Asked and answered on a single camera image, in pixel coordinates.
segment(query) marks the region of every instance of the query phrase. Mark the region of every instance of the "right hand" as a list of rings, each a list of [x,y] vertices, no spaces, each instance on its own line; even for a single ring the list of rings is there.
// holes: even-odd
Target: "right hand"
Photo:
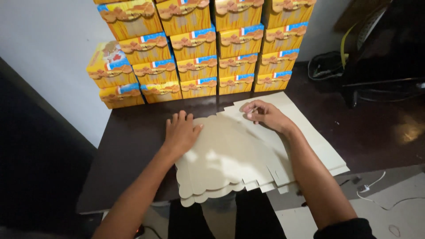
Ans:
[[[243,108],[249,120],[264,122],[268,127],[285,135],[297,129],[295,123],[284,115],[276,106],[262,100],[254,100]]]

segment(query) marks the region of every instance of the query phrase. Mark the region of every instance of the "floor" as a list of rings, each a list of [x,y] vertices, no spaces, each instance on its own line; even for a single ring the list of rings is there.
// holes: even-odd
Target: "floor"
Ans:
[[[425,174],[421,173],[378,193],[368,196],[385,208],[391,208],[396,202],[411,197],[425,197]],[[373,234],[377,238],[424,238],[425,200],[413,199],[399,203],[386,211],[374,202],[364,199],[350,200],[359,217],[369,220]],[[203,205],[205,219],[216,238],[233,238],[236,211],[216,213]],[[308,208],[295,208],[276,211],[287,238],[313,238],[317,227]],[[167,238],[168,220],[159,216],[153,209],[146,215],[145,225],[155,228],[162,238]],[[140,237],[157,238],[146,229]]]

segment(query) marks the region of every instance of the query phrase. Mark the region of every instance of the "black pants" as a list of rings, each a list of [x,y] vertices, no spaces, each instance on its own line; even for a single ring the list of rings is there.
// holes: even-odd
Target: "black pants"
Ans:
[[[286,239],[267,195],[260,189],[238,192],[236,207],[236,239]],[[171,202],[168,238],[214,238],[205,221],[200,204],[195,203],[185,208],[179,199]]]

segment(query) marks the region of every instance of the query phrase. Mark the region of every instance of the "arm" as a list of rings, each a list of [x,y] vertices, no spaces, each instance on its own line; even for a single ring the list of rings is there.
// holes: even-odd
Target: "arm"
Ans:
[[[264,122],[282,133],[291,145],[291,162],[295,179],[320,229],[357,218],[341,188],[312,150],[300,129],[274,105],[255,100],[244,108],[248,119]]]
[[[167,120],[165,142],[152,161],[115,202],[93,239],[131,239],[170,167],[192,148],[203,125],[193,128],[193,115],[180,111]]]

